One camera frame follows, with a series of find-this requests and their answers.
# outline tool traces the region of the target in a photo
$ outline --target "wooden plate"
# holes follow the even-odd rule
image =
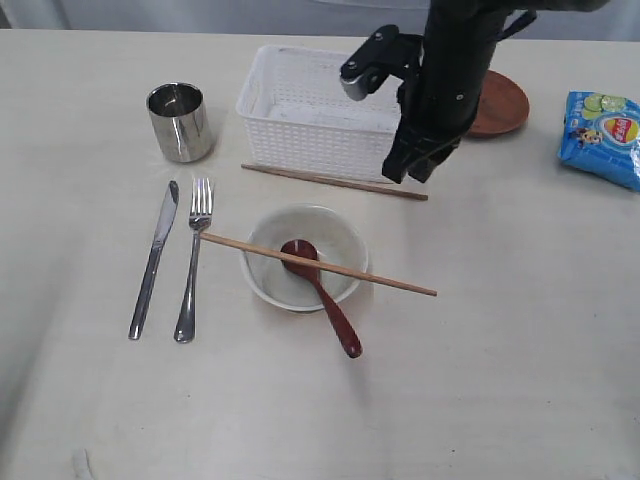
[[[491,138],[522,127],[529,117],[529,99],[513,81],[493,70],[487,72],[478,116],[469,137]]]

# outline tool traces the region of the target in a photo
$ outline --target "basket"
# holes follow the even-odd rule
[[[260,48],[236,110],[260,165],[369,182],[381,175],[400,120],[399,80],[351,100],[340,84],[348,55],[305,48]]]

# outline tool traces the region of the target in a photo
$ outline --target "chopsticks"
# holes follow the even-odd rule
[[[380,187],[378,185],[371,185],[368,183],[358,183],[349,180],[340,180],[338,178],[324,177],[309,172],[302,172],[300,170],[288,170],[284,168],[267,167],[263,165],[253,165],[243,163],[241,165],[245,170],[253,170],[254,172],[269,173],[271,175],[278,175],[280,177],[294,178],[296,180],[303,180],[305,182],[322,183],[324,185],[333,185],[334,187],[352,188],[355,190],[363,190],[365,192],[381,193],[382,195],[391,195],[394,197],[407,198],[409,200],[419,200],[424,202],[429,198],[428,195],[423,193],[407,192],[405,190],[396,190],[394,188]]]
[[[379,277],[366,272],[360,272],[351,268],[343,267],[340,265],[333,265],[331,263],[318,262],[308,258],[298,257],[296,255],[289,255],[277,250],[271,250],[270,248],[262,247],[260,245],[253,245],[251,243],[241,242],[232,238],[221,237],[212,233],[203,232],[200,234],[200,238],[207,242],[217,243],[218,245],[224,245],[226,247],[242,250],[243,252],[255,253],[258,255],[264,255],[265,257],[277,258],[298,265],[304,265],[306,267],[313,267],[319,270],[325,270],[327,272],[337,273],[346,277],[357,278],[366,282],[378,283],[380,285],[386,285],[388,287],[399,288],[401,290],[407,290],[409,292],[421,293],[422,295],[429,295],[435,297],[438,292],[429,288],[420,287],[418,285],[412,285],[410,283],[399,282],[386,277]]]

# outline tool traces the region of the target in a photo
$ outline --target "spoon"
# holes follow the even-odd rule
[[[290,255],[296,255],[298,257],[309,258],[311,260],[318,260],[318,251],[311,242],[306,240],[291,240],[285,243],[280,249],[283,253]],[[320,283],[320,270],[313,267],[305,267],[304,265],[296,265],[295,263],[282,261],[284,268],[291,273],[298,275],[308,281],[318,292],[320,300],[327,312],[327,316],[331,321],[331,325],[338,336],[338,340],[342,344],[342,348],[350,358],[358,358],[362,355],[362,345],[358,339],[358,335],[353,330],[353,327],[344,316],[340,307],[333,301],[333,298],[327,293],[327,291]]]

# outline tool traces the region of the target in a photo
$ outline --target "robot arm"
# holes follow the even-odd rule
[[[535,20],[535,10],[592,11],[609,0],[432,0],[424,36],[381,27],[345,62],[347,94],[362,100],[389,75],[402,117],[382,174],[400,183],[426,182],[475,120],[484,77],[497,43]],[[528,10],[504,29],[515,10]]]

